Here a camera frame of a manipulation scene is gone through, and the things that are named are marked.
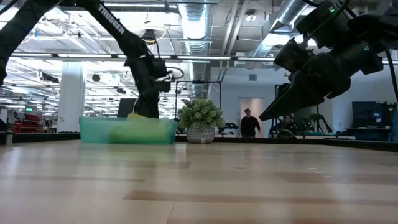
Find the green plastic bin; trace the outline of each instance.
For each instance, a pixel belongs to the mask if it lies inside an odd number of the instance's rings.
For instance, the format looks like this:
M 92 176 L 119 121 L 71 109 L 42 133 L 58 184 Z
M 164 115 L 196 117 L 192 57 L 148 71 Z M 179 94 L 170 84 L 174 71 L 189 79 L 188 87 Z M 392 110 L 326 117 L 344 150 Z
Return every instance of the green plastic bin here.
M 173 144 L 177 122 L 171 119 L 80 117 L 82 142 Z

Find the ceiling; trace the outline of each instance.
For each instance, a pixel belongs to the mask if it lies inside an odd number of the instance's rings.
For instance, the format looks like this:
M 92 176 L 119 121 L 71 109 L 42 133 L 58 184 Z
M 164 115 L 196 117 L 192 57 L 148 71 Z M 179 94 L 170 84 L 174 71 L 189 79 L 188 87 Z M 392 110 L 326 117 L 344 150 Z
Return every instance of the ceiling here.
M 173 1 L 170 2 L 170 7 L 174 7 Z M 262 41 L 261 32 L 263 22 L 266 15 L 272 14 L 279 10 L 281 0 L 274 1 L 250 1 L 247 9 L 254 9 L 254 15 L 257 17 L 255 21 L 246 21 L 243 19 L 241 27 L 238 32 L 238 40 L 234 43 L 232 54 L 245 53 L 254 50 Z M 120 22 L 126 28 L 137 34 L 142 35 L 146 29 L 154 29 L 156 37 L 158 38 L 159 51 L 161 55 L 183 55 L 186 54 L 185 41 L 183 30 L 181 27 L 180 15 L 176 13 L 164 12 L 137 12 L 135 7 L 125 7 L 118 4 L 141 4 L 137 1 L 105 1 L 106 5 L 114 10 L 114 15 L 120 18 Z M 151 1 L 150 4 L 163 4 L 163 1 Z M 210 22 L 210 36 L 206 39 L 210 44 L 210 55 L 219 55 L 223 46 L 224 37 L 226 35 L 227 23 L 231 19 L 231 8 L 233 1 L 221 0 L 212 2 L 211 4 L 211 22 Z M 353 7 L 372 8 L 377 3 L 375 0 L 371 1 L 352 1 Z M 0 16 L 0 28 L 2 28 L 7 21 L 9 21 L 16 13 L 17 8 L 13 7 L 3 15 Z M 157 51 L 156 46 L 149 46 L 153 52 Z M 90 13 L 77 8 L 62 8 L 56 7 L 50 12 L 46 13 L 40 22 L 35 26 L 31 34 L 29 34 L 23 43 L 18 47 L 16 52 L 45 52 L 45 53 L 85 53 L 85 54 L 121 54 L 118 43 L 109 35 L 109 33 L 97 22 Z M 190 79 L 189 62 L 182 63 L 168 63 L 167 66 L 181 68 L 185 72 L 184 79 Z M 61 81 L 63 62 L 59 60 L 24 60 L 15 58 L 10 60 L 7 66 L 8 77 L 5 80 L 6 84 L 16 85 L 48 85 L 49 83 L 43 81 L 39 72 L 48 73 Z M 112 61 L 87 61 L 83 62 L 83 67 L 87 72 L 87 86 L 92 88 L 86 89 L 86 114 L 114 115 L 117 112 L 118 98 L 124 96 L 136 97 L 137 91 L 133 88 L 134 80 L 129 73 L 128 67 L 123 67 L 122 62 Z M 211 73 L 218 74 L 219 68 L 211 68 Z M 100 82 L 94 82 L 91 76 L 94 74 L 101 75 Z M 249 81 L 248 75 L 256 74 L 257 81 Z M 245 68 L 230 68 L 227 70 L 223 80 L 225 83 L 232 83 L 236 85 L 274 85 L 287 81 L 284 76 L 284 70 L 274 69 L 253 69 L 247 70 Z M 120 86 L 126 90 L 126 94 L 116 92 L 113 86 Z M 192 97 L 190 85 L 186 89 L 182 89 L 180 98 Z M 7 97 L 23 97 L 35 98 L 32 100 L 37 104 L 46 105 L 44 101 L 51 102 L 55 111 L 58 106 L 59 87 L 52 88 L 11 88 L 4 87 L 2 89 L 2 98 Z M 181 99 L 178 99 L 178 107 L 181 107 Z M 26 104 L 26 101 L 8 100 L 2 105 L 11 104 Z M 165 117 L 174 115 L 174 92 L 162 95 L 160 112 Z

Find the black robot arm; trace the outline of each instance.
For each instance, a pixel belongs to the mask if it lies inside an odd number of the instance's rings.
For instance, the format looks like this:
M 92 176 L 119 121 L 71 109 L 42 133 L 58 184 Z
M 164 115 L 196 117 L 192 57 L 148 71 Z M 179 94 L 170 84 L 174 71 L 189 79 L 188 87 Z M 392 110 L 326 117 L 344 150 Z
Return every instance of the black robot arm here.
M 170 82 L 157 82 L 166 77 L 165 63 L 155 58 L 146 43 L 129 32 L 100 0 L 27 0 L 16 15 L 0 30 L 0 84 L 7 76 L 6 66 L 11 54 L 18 48 L 40 18 L 58 6 L 85 8 L 118 42 L 127 56 L 129 66 L 139 92 L 138 113 L 148 118 L 158 118 L 159 92 L 170 91 Z
M 356 72 L 366 75 L 384 68 L 377 55 L 398 47 L 398 0 L 381 16 L 356 17 L 348 13 L 347 4 L 325 1 L 296 25 L 304 41 L 289 40 L 275 59 L 275 64 L 291 72 L 290 85 L 260 115 L 261 120 L 318 105 L 324 97 L 331 99 L 347 91 Z M 331 50 L 314 54 L 307 49 L 310 39 L 318 48 Z

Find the ceiling duct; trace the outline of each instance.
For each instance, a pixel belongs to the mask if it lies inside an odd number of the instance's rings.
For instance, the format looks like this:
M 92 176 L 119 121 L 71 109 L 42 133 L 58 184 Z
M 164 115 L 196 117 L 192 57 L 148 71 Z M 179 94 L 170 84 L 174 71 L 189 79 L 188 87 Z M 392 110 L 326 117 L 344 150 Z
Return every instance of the ceiling duct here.
M 303 13 L 307 3 L 302 0 L 284 0 L 280 10 L 274 15 L 269 15 L 263 25 L 263 41 L 251 52 L 251 57 L 266 57 L 274 45 L 267 43 L 267 36 L 271 30 L 283 26 L 291 26 L 294 21 Z M 247 63 L 246 68 L 253 69 L 255 63 Z
M 179 4 L 181 13 L 181 27 L 186 41 L 185 49 L 189 55 L 208 55 L 209 42 L 200 42 L 208 37 L 210 25 L 210 6 L 208 4 Z M 191 63 L 190 75 L 192 80 L 210 80 L 209 63 Z M 208 85 L 193 85 L 196 97 L 206 96 Z

